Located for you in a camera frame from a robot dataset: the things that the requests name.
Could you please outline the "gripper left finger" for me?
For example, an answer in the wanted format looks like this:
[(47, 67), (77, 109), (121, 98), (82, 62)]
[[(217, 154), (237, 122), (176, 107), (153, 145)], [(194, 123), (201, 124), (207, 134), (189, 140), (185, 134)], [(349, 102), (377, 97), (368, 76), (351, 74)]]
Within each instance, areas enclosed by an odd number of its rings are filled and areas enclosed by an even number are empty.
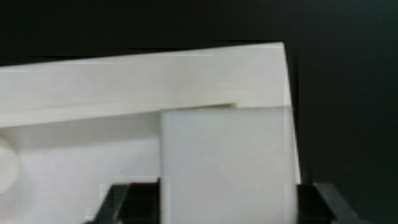
[(86, 224), (160, 224), (160, 181), (116, 184)]

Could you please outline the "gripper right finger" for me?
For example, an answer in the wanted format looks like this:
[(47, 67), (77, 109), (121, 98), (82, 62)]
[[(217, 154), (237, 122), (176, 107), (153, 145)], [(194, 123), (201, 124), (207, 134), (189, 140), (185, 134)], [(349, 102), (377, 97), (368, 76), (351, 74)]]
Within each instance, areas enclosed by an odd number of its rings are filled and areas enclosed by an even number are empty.
[(359, 217), (335, 184), (301, 184), (297, 190), (297, 224), (372, 224)]

